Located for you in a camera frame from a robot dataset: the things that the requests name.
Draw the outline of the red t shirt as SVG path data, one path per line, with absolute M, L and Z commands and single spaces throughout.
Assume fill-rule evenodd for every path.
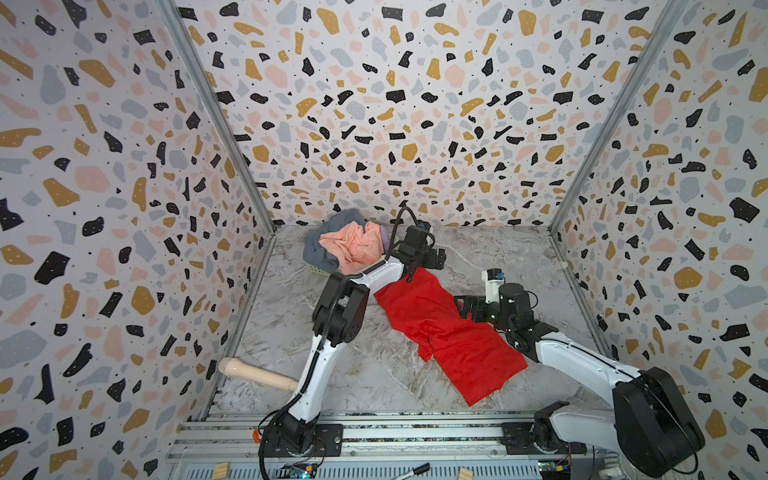
M 435 359 L 467 405 L 500 390 L 527 368 L 522 354 L 488 324 L 460 317 L 453 296 L 423 268 L 375 294 L 391 327 Z

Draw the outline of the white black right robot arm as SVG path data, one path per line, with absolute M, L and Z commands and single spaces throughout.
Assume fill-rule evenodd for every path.
M 482 296 L 457 296 L 463 319 L 487 323 L 528 360 L 569 376 L 599 396 L 606 408 L 557 401 L 538 410 L 530 442 L 543 453 L 581 443 L 618 457 L 621 473 L 659 479 L 697 459 L 705 437 L 672 376 L 639 369 L 583 346 L 536 319 L 537 296 L 518 283 L 492 279 Z

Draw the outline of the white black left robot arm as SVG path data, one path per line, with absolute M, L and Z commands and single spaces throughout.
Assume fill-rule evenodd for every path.
M 445 259 L 431 225 L 418 221 L 373 265 L 359 273 L 330 275 L 313 311 L 312 343 L 298 386 L 286 405 L 267 416 L 261 456 L 269 450 L 304 455 L 315 448 L 325 389 L 340 354 L 362 329 L 369 297 L 402 279 L 412 280 L 420 267 L 440 270 Z

